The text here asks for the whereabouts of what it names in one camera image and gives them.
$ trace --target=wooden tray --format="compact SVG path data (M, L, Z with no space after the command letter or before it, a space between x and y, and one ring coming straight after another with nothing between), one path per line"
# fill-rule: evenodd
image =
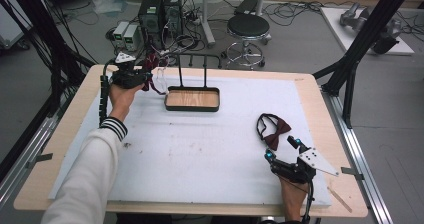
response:
M219 89L214 87L168 88L165 107L168 111L216 112L219 110Z

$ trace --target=electronic equipment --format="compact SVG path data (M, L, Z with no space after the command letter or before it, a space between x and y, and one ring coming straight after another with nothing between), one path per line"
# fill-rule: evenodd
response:
M124 34L129 24L127 21L122 21L116 27L115 31L113 31L113 39L116 47L125 47Z
M234 15L251 14L252 12L255 12L257 3L258 0L243 0L243 2L237 6L234 11Z
M165 17L168 26L168 32L175 36L183 34L183 18L181 0L165 0Z
M136 51L141 43L140 32L137 24L130 24L124 34L125 48L128 51Z
M163 0L143 0L138 19L147 51L165 49L162 41L162 31L165 26Z
M165 22L163 0L143 0L138 12L141 28L148 33L159 33Z

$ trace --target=striped cuff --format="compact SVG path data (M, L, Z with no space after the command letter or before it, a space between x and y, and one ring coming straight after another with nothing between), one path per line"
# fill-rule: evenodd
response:
M128 130L125 127L124 123L114 117L106 118L99 128L108 128L112 130L118 136L120 141L122 141L128 133Z

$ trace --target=human hand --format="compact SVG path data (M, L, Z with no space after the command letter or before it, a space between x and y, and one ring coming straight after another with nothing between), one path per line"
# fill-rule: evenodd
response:
M281 196L284 203L284 216L286 221L301 221L300 208L308 193L309 184L290 182L284 177L278 177L281 184Z
M144 84L136 86L132 89L123 89L118 85L112 84L110 86L109 98L112 102L112 111L110 117L115 117L121 122L124 122L125 117L130 112L130 106L134 101L135 93L143 88Z

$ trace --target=aluminum rail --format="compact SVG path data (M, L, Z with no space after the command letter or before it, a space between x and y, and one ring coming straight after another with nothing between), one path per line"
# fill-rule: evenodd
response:
M41 153L47 141L50 139L59 123L57 111L52 117L44 119L31 141L28 143L22 154L16 160L3 182L0 184L0 210L6 204L9 197L21 183L27 171L33 167L37 156Z
M359 180L359 182L365 191L369 205L372 207L376 221L380 224L393 223L383 197L378 190L377 184L368 166L367 160L365 159L364 153L362 152L361 146L359 145L358 139L356 138L353 129L349 129L346 122L343 120L343 104L340 101L340 98L330 96L328 93L323 93L323 95L328 96L333 108L333 114L340 125L340 131L343 133L345 141L344 144L349 151L351 161L353 162L357 173L362 174L364 177L364 180Z

